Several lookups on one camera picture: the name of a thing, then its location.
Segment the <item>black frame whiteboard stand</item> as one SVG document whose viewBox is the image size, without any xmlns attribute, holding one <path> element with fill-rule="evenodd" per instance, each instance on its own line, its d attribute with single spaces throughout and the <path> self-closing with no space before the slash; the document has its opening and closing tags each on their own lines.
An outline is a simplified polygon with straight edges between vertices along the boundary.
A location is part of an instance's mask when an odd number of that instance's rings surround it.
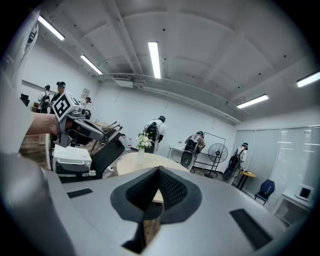
<svg viewBox="0 0 320 256">
<path fill-rule="evenodd" d="M 222 138 L 220 136 L 205 132 L 204 133 L 204 140 L 206 143 L 205 148 L 196 156 L 195 158 L 195 162 L 193 164 L 192 167 L 192 171 L 195 173 L 196 171 L 201 171 L 203 172 L 203 175 L 205 173 L 209 173 L 213 162 L 209 159 L 208 157 L 208 149 L 211 145 L 215 144 L 215 143 L 220 143 L 225 145 L 226 144 L 226 139 Z"/>
</svg>

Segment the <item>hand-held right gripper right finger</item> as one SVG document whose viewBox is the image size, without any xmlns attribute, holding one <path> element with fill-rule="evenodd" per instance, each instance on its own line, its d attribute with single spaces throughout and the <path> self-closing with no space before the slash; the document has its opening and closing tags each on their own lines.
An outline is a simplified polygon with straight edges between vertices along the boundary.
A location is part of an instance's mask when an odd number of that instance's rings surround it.
<svg viewBox="0 0 320 256">
<path fill-rule="evenodd" d="M 142 256 L 245 256 L 255 248 L 231 215 L 243 209 L 272 240 L 285 225 L 268 209 L 239 189 L 219 180 L 173 169 L 202 193 L 199 208 L 186 221 L 162 224 Z"/>
</svg>

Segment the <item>white desk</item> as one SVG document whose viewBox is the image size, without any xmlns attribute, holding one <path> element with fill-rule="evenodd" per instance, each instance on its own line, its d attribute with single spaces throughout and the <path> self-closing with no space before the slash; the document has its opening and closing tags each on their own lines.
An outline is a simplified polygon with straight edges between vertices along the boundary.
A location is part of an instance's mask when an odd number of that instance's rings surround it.
<svg viewBox="0 0 320 256">
<path fill-rule="evenodd" d="M 173 160 L 175 162 L 179 162 L 181 160 L 183 152 L 184 152 L 184 150 L 183 150 L 182 146 L 170 145 L 167 158 L 170 160 Z"/>
</svg>

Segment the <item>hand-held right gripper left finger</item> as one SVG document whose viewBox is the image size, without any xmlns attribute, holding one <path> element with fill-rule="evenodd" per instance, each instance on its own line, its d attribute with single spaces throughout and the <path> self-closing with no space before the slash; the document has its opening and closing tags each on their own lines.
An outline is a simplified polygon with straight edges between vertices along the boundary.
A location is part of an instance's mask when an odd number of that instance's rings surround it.
<svg viewBox="0 0 320 256">
<path fill-rule="evenodd" d="M 157 168 L 110 179 L 62 184 L 46 172 L 46 230 L 53 255 L 142 256 L 144 211 L 132 204 L 126 191 L 138 186 L 142 202 L 146 182 Z"/>
</svg>

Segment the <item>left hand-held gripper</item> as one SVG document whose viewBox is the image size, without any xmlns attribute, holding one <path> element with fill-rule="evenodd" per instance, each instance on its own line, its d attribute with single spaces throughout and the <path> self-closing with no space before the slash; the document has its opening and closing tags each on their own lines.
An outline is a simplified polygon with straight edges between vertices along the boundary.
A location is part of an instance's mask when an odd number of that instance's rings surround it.
<svg viewBox="0 0 320 256">
<path fill-rule="evenodd" d="M 58 121 L 58 133 L 51 135 L 51 146 L 59 145 L 64 148 L 71 144 L 85 146 L 87 138 L 95 140 L 104 138 L 104 132 L 86 119 L 85 109 L 73 94 L 65 91 L 53 101 L 51 110 Z"/>
</svg>

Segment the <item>ceiling air conditioner unit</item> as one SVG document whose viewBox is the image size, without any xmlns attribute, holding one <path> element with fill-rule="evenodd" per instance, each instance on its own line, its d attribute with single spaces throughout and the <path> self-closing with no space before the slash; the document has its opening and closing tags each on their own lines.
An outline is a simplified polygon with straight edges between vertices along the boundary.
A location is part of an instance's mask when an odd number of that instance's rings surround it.
<svg viewBox="0 0 320 256">
<path fill-rule="evenodd" d="M 133 88 L 134 84 L 130 80 L 124 80 L 124 79 L 116 79 L 113 78 L 114 82 L 119 86 L 123 88 Z"/>
</svg>

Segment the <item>person's left forearm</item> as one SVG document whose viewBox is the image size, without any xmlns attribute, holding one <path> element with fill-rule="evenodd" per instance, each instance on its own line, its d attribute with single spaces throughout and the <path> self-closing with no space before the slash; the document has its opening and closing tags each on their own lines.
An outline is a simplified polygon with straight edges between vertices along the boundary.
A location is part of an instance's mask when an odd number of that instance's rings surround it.
<svg viewBox="0 0 320 256">
<path fill-rule="evenodd" d="M 59 133 L 58 119 L 54 114 L 32 112 L 32 117 L 32 123 L 26 132 L 27 135 L 57 135 Z"/>
</svg>

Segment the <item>black standing floor fan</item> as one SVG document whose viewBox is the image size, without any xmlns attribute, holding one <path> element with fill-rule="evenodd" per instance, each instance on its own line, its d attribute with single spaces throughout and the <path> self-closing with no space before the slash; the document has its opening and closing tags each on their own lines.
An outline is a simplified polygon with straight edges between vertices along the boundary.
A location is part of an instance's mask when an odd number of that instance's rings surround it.
<svg viewBox="0 0 320 256">
<path fill-rule="evenodd" d="M 214 143 L 209 147 L 207 155 L 213 164 L 209 173 L 205 173 L 204 176 L 212 179 L 212 173 L 216 177 L 218 176 L 217 167 L 220 163 L 226 160 L 228 156 L 228 149 L 224 144 Z"/>
</svg>

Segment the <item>vase of white flowers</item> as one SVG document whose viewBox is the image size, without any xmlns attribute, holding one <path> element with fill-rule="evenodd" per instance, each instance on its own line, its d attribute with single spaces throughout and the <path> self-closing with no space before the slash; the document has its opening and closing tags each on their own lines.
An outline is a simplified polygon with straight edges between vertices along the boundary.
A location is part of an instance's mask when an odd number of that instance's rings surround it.
<svg viewBox="0 0 320 256">
<path fill-rule="evenodd" d="M 144 154 L 145 150 L 149 149 L 152 146 L 152 143 L 150 139 L 148 138 L 148 134 L 146 132 L 140 133 L 137 137 L 137 149 L 138 149 L 138 155 L 137 155 L 137 164 L 142 165 L 144 162 Z"/>
</svg>

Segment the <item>person's grey printed shirt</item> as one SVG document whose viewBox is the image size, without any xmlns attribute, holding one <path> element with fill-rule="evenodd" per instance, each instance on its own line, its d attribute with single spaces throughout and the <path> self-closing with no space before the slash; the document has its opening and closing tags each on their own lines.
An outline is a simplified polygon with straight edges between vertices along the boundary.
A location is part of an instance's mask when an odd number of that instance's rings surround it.
<svg viewBox="0 0 320 256">
<path fill-rule="evenodd" d="M 18 153 L 33 114 L 20 99 L 23 70 L 36 43 L 40 9 L 22 23 L 0 59 L 0 153 Z"/>
</svg>

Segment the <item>dark blue chair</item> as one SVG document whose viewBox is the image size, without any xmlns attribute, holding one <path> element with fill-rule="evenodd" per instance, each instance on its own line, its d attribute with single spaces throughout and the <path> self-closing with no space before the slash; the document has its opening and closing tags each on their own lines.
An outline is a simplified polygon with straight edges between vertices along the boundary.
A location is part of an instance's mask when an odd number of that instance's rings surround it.
<svg viewBox="0 0 320 256">
<path fill-rule="evenodd" d="M 261 199 L 263 201 L 263 205 L 265 205 L 274 191 L 275 182 L 267 179 L 261 184 L 259 191 L 254 195 L 254 199 Z"/>
</svg>

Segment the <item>pack of water bottles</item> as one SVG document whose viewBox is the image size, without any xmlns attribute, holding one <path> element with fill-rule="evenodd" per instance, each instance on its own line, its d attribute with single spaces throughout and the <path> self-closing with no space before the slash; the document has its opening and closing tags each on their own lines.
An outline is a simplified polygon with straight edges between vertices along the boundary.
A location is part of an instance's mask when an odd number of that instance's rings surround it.
<svg viewBox="0 0 320 256">
<path fill-rule="evenodd" d="M 121 144 L 124 146 L 125 151 L 130 151 L 132 147 L 132 139 L 125 136 L 121 135 L 118 140 L 121 142 Z"/>
</svg>

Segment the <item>small round yellow table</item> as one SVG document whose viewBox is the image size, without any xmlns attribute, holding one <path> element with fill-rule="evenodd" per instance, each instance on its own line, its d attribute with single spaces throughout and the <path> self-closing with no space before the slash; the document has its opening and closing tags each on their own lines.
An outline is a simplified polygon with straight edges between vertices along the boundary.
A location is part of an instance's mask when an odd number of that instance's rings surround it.
<svg viewBox="0 0 320 256">
<path fill-rule="evenodd" d="M 240 181 L 239 183 L 237 184 L 237 189 L 239 190 L 242 190 L 247 179 L 248 178 L 256 178 L 257 175 L 255 173 L 252 173 L 252 172 L 244 172 L 244 171 L 241 171 L 240 174 L 242 174 L 241 178 L 240 178 Z"/>
</svg>

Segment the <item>white microwave oven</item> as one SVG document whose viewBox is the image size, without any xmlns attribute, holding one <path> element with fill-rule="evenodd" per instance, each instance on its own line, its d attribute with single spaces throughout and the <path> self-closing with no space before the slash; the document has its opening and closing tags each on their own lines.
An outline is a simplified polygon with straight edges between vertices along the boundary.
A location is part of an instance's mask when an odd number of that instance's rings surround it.
<svg viewBox="0 0 320 256">
<path fill-rule="evenodd" d="M 53 171 L 60 177 L 88 177 L 92 159 L 87 149 L 56 145 L 53 151 Z"/>
</svg>

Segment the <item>small white box appliance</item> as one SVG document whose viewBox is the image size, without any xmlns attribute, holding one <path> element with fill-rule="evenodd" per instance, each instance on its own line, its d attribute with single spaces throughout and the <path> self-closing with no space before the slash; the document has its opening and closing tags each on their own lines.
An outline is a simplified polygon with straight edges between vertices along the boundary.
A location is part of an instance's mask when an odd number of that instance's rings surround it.
<svg viewBox="0 0 320 256">
<path fill-rule="evenodd" d="M 313 196 L 314 188 L 305 184 L 300 184 L 295 196 L 306 202 L 310 202 Z"/>
</svg>

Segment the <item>long ceiling light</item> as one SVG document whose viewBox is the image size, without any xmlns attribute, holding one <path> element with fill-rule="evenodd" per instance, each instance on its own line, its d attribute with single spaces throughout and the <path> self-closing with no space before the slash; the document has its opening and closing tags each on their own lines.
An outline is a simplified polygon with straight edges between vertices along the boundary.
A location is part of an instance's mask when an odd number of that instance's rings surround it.
<svg viewBox="0 0 320 256">
<path fill-rule="evenodd" d="M 151 64 L 153 69 L 153 74 L 156 79 L 161 79 L 161 69 L 160 69 L 160 58 L 159 58 L 159 47 L 158 42 L 149 41 L 148 42 L 149 54 L 151 58 Z"/>
<path fill-rule="evenodd" d="M 89 65 L 97 74 L 102 75 L 102 71 L 96 67 L 85 55 L 81 55 L 80 58 Z"/>
<path fill-rule="evenodd" d="M 259 97 L 256 97 L 254 99 L 251 99 L 249 101 L 246 101 L 244 103 L 241 103 L 241 104 L 237 105 L 237 108 L 238 109 L 243 109 L 243 108 L 258 104 L 260 102 L 266 101 L 268 99 L 269 99 L 269 97 L 266 94 L 263 94 L 263 95 L 261 95 Z"/>
<path fill-rule="evenodd" d="M 312 73 L 304 78 L 299 79 L 296 84 L 298 88 L 307 86 L 309 84 L 312 84 L 316 81 L 320 80 L 320 71 Z"/>
<path fill-rule="evenodd" d="M 60 41 L 63 41 L 65 37 L 54 28 L 46 19 L 44 19 L 41 15 L 37 18 L 37 20 L 45 26 L 52 34 L 54 34 Z"/>
</svg>

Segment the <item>white low cabinet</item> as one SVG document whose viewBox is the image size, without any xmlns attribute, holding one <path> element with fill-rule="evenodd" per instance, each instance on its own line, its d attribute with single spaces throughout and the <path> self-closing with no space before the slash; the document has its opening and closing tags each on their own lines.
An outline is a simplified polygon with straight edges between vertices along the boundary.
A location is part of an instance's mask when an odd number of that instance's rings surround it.
<svg viewBox="0 0 320 256">
<path fill-rule="evenodd" d="M 306 201 L 298 198 L 295 193 L 286 189 L 272 213 L 283 221 L 287 226 L 290 226 L 307 217 L 314 206 L 314 202 Z"/>
</svg>

